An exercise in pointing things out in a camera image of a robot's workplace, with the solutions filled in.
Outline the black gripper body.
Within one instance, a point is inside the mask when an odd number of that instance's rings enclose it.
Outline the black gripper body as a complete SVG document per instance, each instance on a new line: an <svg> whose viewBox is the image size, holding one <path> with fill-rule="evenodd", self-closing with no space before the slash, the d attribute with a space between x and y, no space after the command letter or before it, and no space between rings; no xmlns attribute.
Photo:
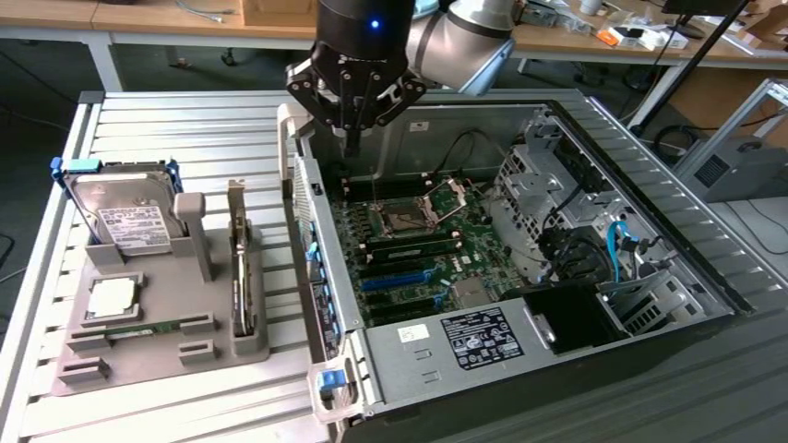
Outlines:
<svg viewBox="0 0 788 443"><path fill-rule="evenodd" d="M342 103L352 124L353 103L370 75L384 85L409 72L406 45L412 1L320 1L310 60L317 75Z"/></svg>

